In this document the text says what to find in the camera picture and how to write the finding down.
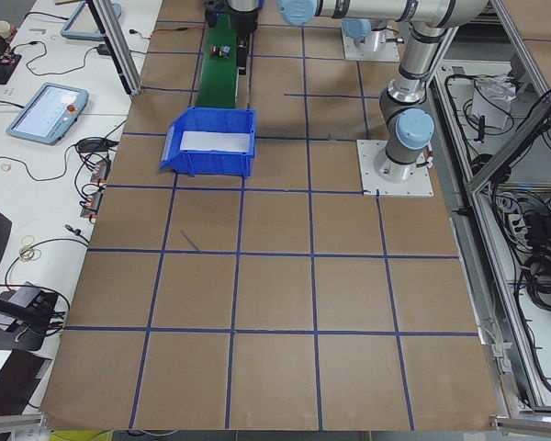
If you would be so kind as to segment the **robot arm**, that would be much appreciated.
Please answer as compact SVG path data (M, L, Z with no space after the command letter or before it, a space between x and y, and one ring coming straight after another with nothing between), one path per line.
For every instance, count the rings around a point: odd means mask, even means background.
M344 36L360 51L377 52L387 44L388 21L384 19L344 18Z
M450 28L477 17L485 1L279 1L282 19L304 26L314 17L362 18L406 22L410 36L397 75L382 91L380 110L389 139L374 161L377 174L390 182L405 181L433 136L433 119L417 108L426 91L434 61Z

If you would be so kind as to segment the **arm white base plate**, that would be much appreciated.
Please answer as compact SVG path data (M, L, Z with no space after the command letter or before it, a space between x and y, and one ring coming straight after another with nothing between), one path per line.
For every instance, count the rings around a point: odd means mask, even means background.
M395 34L387 29L372 31L363 40L343 36L344 58L349 61L398 62L399 51Z
M432 197L433 187L424 154L420 153L413 164L395 164L387 156L386 144L386 140L356 142L363 194L371 197Z

